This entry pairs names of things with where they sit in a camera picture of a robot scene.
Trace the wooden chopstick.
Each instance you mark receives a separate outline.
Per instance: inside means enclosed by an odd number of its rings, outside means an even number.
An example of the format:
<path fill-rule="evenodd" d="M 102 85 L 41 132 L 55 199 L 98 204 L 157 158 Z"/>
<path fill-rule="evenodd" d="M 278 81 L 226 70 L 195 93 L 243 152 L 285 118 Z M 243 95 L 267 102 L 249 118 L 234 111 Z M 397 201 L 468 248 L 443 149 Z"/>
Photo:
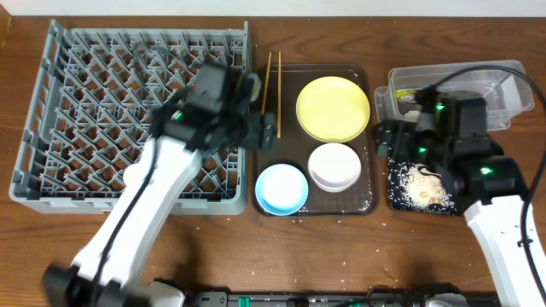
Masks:
<path fill-rule="evenodd" d="M 267 95 L 268 95 L 269 82 L 270 82 L 271 60 L 272 60 L 272 52 L 270 51 L 268 56 L 267 67 L 266 67 L 265 79 L 264 79 L 264 91 L 263 91 L 263 97 L 262 97 L 262 103 L 261 103 L 261 115 L 265 115 L 265 111 L 266 111 Z"/>
<path fill-rule="evenodd" d="M 278 139 L 282 136 L 282 52 L 278 51 L 277 62 L 277 135 Z"/>

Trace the green orange snack wrapper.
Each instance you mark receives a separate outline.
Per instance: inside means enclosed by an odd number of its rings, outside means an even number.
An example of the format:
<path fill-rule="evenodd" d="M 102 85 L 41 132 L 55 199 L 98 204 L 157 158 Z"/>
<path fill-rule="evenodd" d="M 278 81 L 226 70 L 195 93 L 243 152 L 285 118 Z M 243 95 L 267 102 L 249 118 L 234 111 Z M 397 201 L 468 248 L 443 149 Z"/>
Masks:
<path fill-rule="evenodd" d="M 402 89 L 396 91 L 397 102 L 412 102 L 415 101 L 416 89 Z"/>

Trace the white bowl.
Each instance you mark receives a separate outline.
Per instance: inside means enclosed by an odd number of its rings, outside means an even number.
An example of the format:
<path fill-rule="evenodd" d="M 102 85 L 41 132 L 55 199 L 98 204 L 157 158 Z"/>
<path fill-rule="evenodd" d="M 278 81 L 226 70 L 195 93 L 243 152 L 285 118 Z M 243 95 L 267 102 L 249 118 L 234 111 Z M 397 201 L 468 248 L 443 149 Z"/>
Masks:
<path fill-rule="evenodd" d="M 320 189 L 339 193 L 357 182 L 362 165 L 357 153 L 349 146 L 325 143 L 311 153 L 307 169 Z"/>

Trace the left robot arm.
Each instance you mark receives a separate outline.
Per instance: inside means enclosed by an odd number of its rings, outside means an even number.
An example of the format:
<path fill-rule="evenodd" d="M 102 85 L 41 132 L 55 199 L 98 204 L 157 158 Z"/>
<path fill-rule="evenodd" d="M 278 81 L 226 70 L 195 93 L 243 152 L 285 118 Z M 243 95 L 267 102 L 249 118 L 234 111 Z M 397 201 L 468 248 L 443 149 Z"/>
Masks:
<path fill-rule="evenodd" d="M 115 207 L 90 242 L 63 269 L 51 264 L 42 284 L 51 306 L 181 306 L 182 290 L 164 281 L 140 283 L 158 233 L 182 191 L 199 173 L 203 153 L 235 146 L 270 148 L 275 113 L 163 106 L 151 138 Z"/>

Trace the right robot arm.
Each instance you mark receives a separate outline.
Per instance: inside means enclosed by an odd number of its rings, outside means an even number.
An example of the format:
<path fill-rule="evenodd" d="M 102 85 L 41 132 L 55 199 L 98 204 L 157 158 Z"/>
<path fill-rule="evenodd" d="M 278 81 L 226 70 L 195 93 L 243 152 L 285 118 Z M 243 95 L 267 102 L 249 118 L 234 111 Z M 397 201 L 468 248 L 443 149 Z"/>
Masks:
<path fill-rule="evenodd" d="M 458 197 L 501 305 L 545 304 L 545 252 L 532 216 L 532 193 L 484 121 L 387 119 L 374 125 L 372 134 L 378 154 L 425 166 Z"/>

